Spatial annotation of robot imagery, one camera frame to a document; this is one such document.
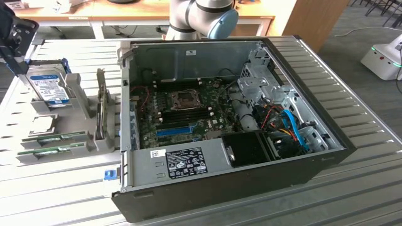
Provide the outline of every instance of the white cable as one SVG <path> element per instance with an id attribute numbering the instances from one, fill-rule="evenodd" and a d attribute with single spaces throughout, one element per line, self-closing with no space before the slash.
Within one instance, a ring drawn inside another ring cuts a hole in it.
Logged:
<path id="1" fill-rule="evenodd" d="M 336 37 L 344 37 L 344 36 L 349 35 L 350 33 L 353 33 L 354 31 L 364 30 L 364 29 L 371 29 L 371 28 L 388 28 L 388 29 L 392 29 L 392 30 L 396 30 L 396 31 L 402 31 L 401 29 L 396 29 L 396 28 L 392 28 L 392 27 L 364 27 L 364 28 L 358 28 L 358 29 L 352 30 L 346 34 L 334 35 L 334 36 Z"/>

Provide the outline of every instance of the white label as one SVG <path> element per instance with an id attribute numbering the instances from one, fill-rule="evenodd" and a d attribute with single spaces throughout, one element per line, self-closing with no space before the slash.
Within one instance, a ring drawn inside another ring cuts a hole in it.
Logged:
<path id="1" fill-rule="evenodd" d="M 59 151 L 69 151 L 73 147 L 59 147 Z"/>
<path id="2" fill-rule="evenodd" d="M 150 153 L 151 153 L 151 158 L 162 157 L 166 155 L 166 149 L 154 150 Z"/>
<path id="3" fill-rule="evenodd" d="M 41 140 L 41 142 L 47 143 L 47 142 L 59 141 L 59 140 L 62 140 L 62 139 L 57 137 L 57 138 L 43 139 L 43 140 Z"/>
<path id="4" fill-rule="evenodd" d="M 71 16 L 71 17 L 69 17 L 69 19 L 71 19 L 71 20 L 87 20 L 89 18 L 87 17 L 79 17 L 79 16 Z"/>
<path id="5" fill-rule="evenodd" d="M 70 139 L 70 138 L 73 138 L 75 135 L 81 135 L 79 133 L 74 133 L 74 134 L 69 134 L 69 135 L 61 135 L 61 137 L 63 138 L 63 139 Z"/>
<path id="6" fill-rule="evenodd" d="M 59 86 L 58 75 L 38 75 L 30 77 L 35 89 L 41 92 L 43 100 L 51 104 L 69 102 L 69 95 L 63 87 Z"/>
<path id="7" fill-rule="evenodd" d="M 188 50 L 186 55 L 188 56 L 196 56 L 197 55 L 197 50 Z"/>
<path id="8" fill-rule="evenodd" d="M 58 151 L 49 151 L 49 152 L 39 152 L 35 155 L 49 155 L 49 154 L 57 154 Z"/>

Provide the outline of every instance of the table surface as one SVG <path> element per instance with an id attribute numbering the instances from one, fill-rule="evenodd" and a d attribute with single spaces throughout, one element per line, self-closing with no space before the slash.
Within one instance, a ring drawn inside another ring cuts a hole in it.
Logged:
<path id="1" fill-rule="evenodd" d="M 270 19 L 276 11 L 269 7 L 273 0 L 245 0 L 237 3 L 241 19 Z M 71 13 L 57 14 L 45 8 L 17 10 L 22 18 L 37 21 L 51 20 L 166 20 L 170 17 L 169 0 L 141 0 L 137 3 L 115 4 L 107 0 L 94 0 L 73 7 Z"/>
<path id="2" fill-rule="evenodd" d="M 397 225 L 402 219 L 402 145 L 340 77 L 294 37 L 270 37 L 353 143 L 356 153 L 298 185 L 233 202 L 141 222 L 147 226 Z M 38 60 L 65 56 L 82 75 L 89 96 L 98 94 L 97 69 L 106 69 L 111 93 L 121 93 L 117 40 L 49 40 Z M 19 79 L 0 105 L 0 225 L 127 226 L 103 197 L 106 168 L 121 163 L 118 151 L 25 165 L 15 159 L 22 129 L 33 118 L 31 95 Z M 121 98 L 117 111 L 121 111 Z M 117 115 L 117 128 L 121 125 Z"/>

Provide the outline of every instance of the yellow wire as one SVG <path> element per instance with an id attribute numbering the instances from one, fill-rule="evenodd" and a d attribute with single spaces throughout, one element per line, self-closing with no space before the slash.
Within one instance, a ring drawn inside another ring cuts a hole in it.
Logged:
<path id="1" fill-rule="evenodd" d="M 288 132 L 285 129 L 280 129 L 282 132 L 285 132 L 285 133 L 288 133 L 289 135 L 292 135 L 290 134 L 290 132 Z"/>

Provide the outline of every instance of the sticker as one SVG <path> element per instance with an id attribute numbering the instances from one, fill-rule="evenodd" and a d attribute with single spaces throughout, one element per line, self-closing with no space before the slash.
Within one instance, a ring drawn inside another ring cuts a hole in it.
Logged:
<path id="1" fill-rule="evenodd" d="M 186 55 L 188 56 L 196 56 L 197 55 L 197 50 L 188 50 Z"/>
<path id="2" fill-rule="evenodd" d="M 70 16 L 69 17 L 70 20 L 87 20 L 87 17 L 81 17 L 81 16 Z"/>
<path id="3" fill-rule="evenodd" d="M 69 134 L 69 135 L 61 135 L 61 137 L 62 137 L 63 139 L 71 139 L 71 138 L 74 138 L 74 136 L 77 136 L 77 135 L 81 135 L 81 133 L 74 133 L 74 134 Z"/>
<path id="4" fill-rule="evenodd" d="M 172 179 L 209 172 L 201 147 L 167 152 L 166 161 Z"/>
<path id="5" fill-rule="evenodd" d="M 49 151 L 49 152 L 39 152 L 39 153 L 35 153 L 37 156 L 43 156 L 43 155 L 49 155 L 49 154 L 57 154 L 58 151 Z"/>
<path id="6" fill-rule="evenodd" d="M 59 141 L 59 140 L 62 140 L 62 139 L 59 137 L 57 137 L 57 138 L 39 140 L 38 142 L 42 143 L 42 144 L 46 144 L 46 143 L 51 143 L 51 142 L 55 142 L 55 141 Z"/>
<path id="7" fill-rule="evenodd" d="M 150 153 L 151 153 L 151 158 L 162 157 L 166 154 L 166 149 L 154 150 Z"/>
<path id="8" fill-rule="evenodd" d="M 59 147 L 59 151 L 70 151 L 73 147 Z"/>
<path id="9" fill-rule="evenodd" d="M 61 79 L 58 75 L 38 75 L 31 76 L 30 79 L 46 102 L 50 104 L 65 104 L 69 102 L 70 98 L 66 89 L 59 86 Z"/>

